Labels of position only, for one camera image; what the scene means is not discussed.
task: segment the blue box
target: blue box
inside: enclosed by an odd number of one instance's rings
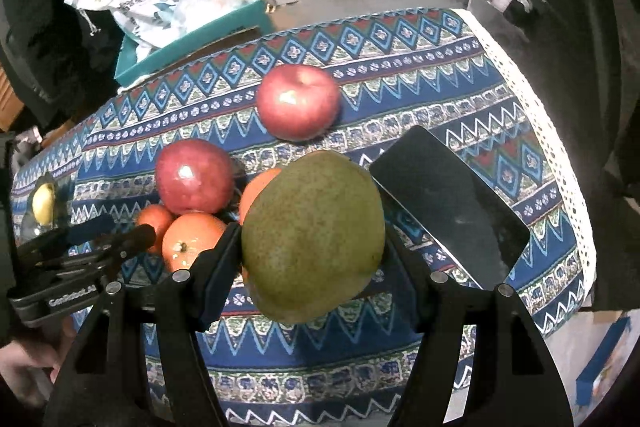
[[[266,13],[264,0],[254,0],[245,6],[241,6],[219,19],[187,33],[164,48],[154,51],[147,58],[137,63],[136,47],[138,45],[125,36],[118,55],[114,78],[121,86],[127,87],[143,74],[161,71],[207,44],[256,26],[260,28],[262,35],[273,32],[273,24]]]
[[[629,328],[629,317],[620,317],[610,325],[598,349],[575,381],[576,405],[588,406],[595,398],[602,398],[603,390],[598,389],[602,379],[609,380],[607,383],[610,385],[618,377],[622,367],[613,367],[610,359]]]

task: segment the metal screw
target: metal screw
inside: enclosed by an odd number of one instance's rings
[[[511,297],[513,295],[513,288],[508,284],[500,284],[500,286],[498,286],[498,292],[504,297]]]
[[[185,282],[189,280],[189,277],[191,277],[191,272],[189,272],[189,270],[178,270],[175,271],[171,278],[175,281],[175,282]]]
[[[105,288],[105,291],[109,295],[116,295],[116,293],[118,293],[120,290],[122,290],[122,284],[119,283],[118,281],[110,282],[107,285],[107,288]]]
[[[449,279],[449,276],[441,271],[431,272],[431,280],[438,284],[444,284]]]

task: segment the blue tablecloth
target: blue tablecloth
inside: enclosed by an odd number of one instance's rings
[[[584,297],[580,240],[543,152],[549,150],[545,137],[536,136],[539,128],[527,118],[529,103],[510,89],[500,74],[503,63],[489,58],[482,39],[465,23],[469,17],[453,10],[404,10],[281,32],[120,95],[17,175],[16,229],[34,182],[46,171],[68,199],[72,223],[108,212],[125,230],[140,208],[158,203],[154,160],[175,140],[210,140],[251,178],[319,148],[367,166],[406,129],[421,124],[456,151],[531,229],[529,246],[507,282],[517,288],[540,331],[549,335]],[[260,123],[256,88],[281,63],[325,68],[340,85],[340,119],[323,138],[308,144],[280,142]],[[561,183],[566,184],[564,177]],[[431,267],[469,283],[464,269],[415,223],[399,217],[396,225]],[[131,284],[154,283],[163,270],[159,257],[140,254],[123,266],[122,276]],[[151,389],[162,399],[155,329],[145,326],[144,332]],[[474,334],[474,327],[465,328],[457,389],[470,379]],[[407,381],[420,338],[399,317],[391,295],[354,300],[309,324],[289,326],[260,315],[238,280],[223,318],[199,334],[199,341],[230,419],[290,424],[389,412]]]

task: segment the teal tray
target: teal tray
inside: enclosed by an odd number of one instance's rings
[[[264,0],[255,0],[231,13],[223,15],[219,19],[187,33],[164,48],[154,51],[147,58],[137,63],[137,44],[125,36],[118,55],[114,78],[121,86],[130,86],[144,74],[161,71],[207,44],[256,26],[260,28],[262,35],[273,32],[273,24],[266,13]]]

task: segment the black smartphone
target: black smartphone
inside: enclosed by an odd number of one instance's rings
[[[484,289],[504,282],[529,242],[500,196],[423,127],[411,127],[369,172]]]

